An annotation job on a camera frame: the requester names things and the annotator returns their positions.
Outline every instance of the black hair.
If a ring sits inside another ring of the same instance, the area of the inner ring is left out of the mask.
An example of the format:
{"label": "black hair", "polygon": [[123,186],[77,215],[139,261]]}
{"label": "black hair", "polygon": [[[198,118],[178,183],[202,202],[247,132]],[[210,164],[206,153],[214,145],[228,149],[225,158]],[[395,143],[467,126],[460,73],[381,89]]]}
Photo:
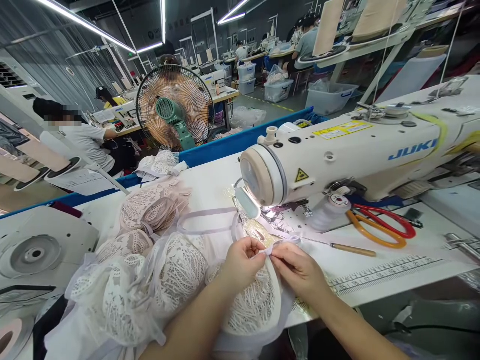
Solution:
{"label": "black hair", "polygon": [[315,25],[315,18],[313,16],[306,17],[303,19],[303,22],[301,23],[301,28],[302,30],[311,28],[312,26]]}
{"label": "black hair", "polygon": [[109,89],[105,86],[100,86],[96,88],[96,98],[101,99],[105,98],[107,102],[110,103],[112,107],[118,106],[117,102],[114,100],[114,97],[110,93]]}
{"label": "black hair", "polygon": [[63,121],[64,116],[73,116],[75,121],[88,124],[77,111],[68,110],[62,104],[37,97],[33,101],[33,111],[44,120]]}
{"label": "black hair", "polygon": [[180,65],[177,58],[173,55],[162,55],[160,59],[158,59],[160,65]]}

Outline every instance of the red and orange scissors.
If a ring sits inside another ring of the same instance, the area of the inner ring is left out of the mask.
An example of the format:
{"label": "red and orange scissors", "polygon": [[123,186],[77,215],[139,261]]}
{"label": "red and orange scissors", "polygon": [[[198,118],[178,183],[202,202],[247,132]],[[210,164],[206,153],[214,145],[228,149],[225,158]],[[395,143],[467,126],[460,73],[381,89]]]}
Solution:
{"label": "red and orange scissors", "polygon": [[[368,219],[367,217],[361,216],[359,213],[354,213],[354,211],[358,211],[363,215],[369,217],[370,219]],[[373,214],[372,212],[385,214],[388,217],[394,219],[397,223],[403,226],[403,228],[405,229],[405,232],[397,230],[396,228],[387,224],[385,221],[380,219],[377,215]],[[355,229],[357,229],[363,236],[387,248],[402,249],[405,246],[407,246],[406,239],[412,239],[417,235],[415,228],[403,216],[397,215],[391,211],[388,211],[379,207],[352,204],[352,210],[347,211],[346,214],[348,218],[351,220],[351,222],[353,223],[353,226],[355,226]],[[394,239],[396,243],[383,241],[382,239],[372,235],[362,225],[360,225],[360,221],[387,234],[392,239]]]}

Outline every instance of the warning label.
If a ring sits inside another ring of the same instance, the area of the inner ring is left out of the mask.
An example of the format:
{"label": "warning label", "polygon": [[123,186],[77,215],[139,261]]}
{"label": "warning label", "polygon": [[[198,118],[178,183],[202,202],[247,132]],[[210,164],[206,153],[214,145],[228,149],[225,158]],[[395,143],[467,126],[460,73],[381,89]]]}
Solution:
{"label": "warning label", "polygon": [[353,134],[372,127],[373,125],[369,122],[352,120],[339,126],[331,127],[325,130],[315,131],[314,134],[326,140],[330,140]]}
{"label": "warning label", "polygon": [[295,182],[298,183],[299,181],[306,180],[310,176],[307,175],[305,171],[303,171],[301,168],[298,169],[298,174],[296,175],[296,180]]}

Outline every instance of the fluorescent light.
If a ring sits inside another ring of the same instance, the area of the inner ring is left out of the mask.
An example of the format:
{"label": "fluorescent light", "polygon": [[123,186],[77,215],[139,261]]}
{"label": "fluorescent light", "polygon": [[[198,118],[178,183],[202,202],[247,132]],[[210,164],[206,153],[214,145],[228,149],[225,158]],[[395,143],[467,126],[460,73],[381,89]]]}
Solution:
{"label": "fluorescent light", "polygon": [[123,42],[118,41],[114,37],[111,37],[109,34],[107,34],[105,31],[100,30],[98,27],[90,24],[88,21],[85,19],[81,18],[80,16],[76,15],[75,13],[71,12],[69,9],[67,9],[65,6],[60,5],[58,2],[53,1],[53,0],[36,0],[39,3],[45,5],[46,7],[55,10],[57,13],[63,15],[66,18],[69,18],[70,20],[76,22],[79,25],[82,25],[83,27],[87,28],[91,32],[94,32],[97,35],[100,35],[101,37],[106,38],[110,42],[117,44],[121,48],[124,48],[125,50],[128,50],[131,53],[134,53],[135,50],[132,48],[128,47],[125,45]]}
{"label": "fluorescent light", "polygon": [[165,0],[161,0],[161,40],[165,43],[167,37],[167,8]]}
{"label": "fluorescent light", "polygon": [[226,23],[230,23],[232,21],[235,21],[235,20],[238,20],[238,19],[241,19],[245,16],[245,13],[242,12],[240,15],[236,15],[234,17],[231,17],[231,18],[228,18],[226,20],[223,20],[223,21],[219,21],[217,24],[218,25],[223,25],[223,24],[226,24]]}
{"label": "fluorescent light", "polygon": [[136,53],[137,53],[137,54],[141,54],[141,53],[144,53],[144,52],[146,52],[146,51],[149,51],[149,50],[152,50],[152,49],[155,49],[155,48],[159,48],[159,47],[161,47],[163,44],[164,44],[163,42],[159,42],[159,43],[156,43],[156,44],[153,44],[153,45],[144,47],[143,49],[138,50]]}
{"label": "fluorescent light", "polygon": [[[224,23],[228,22],[228,21],[230,20],[230,19],[228,19],[228,17],[229,17],[230,15],[232,15],[232,14],[235,14],[235,12],[236,12],[238,9],[240,9],[243,5],[245,5],[245,4],[248,3],[248,2],[249,2],[249,0],[243,0],[242,2],[240,2],[237,6],[235,6],[235,7],[233,8],[233,10],[231,10],[227,15],[225,15],[224,17],[222,17],[222,18],[220,19],[220,21],[218,22],[218,25],[221,25],[221,23],[224,24]],[[235,16],[234,16],[234,17],[232,17],[231,19],[232,19],[232,21],[233,21],[233,20],[239,19],[239,17],[235,17]]]}

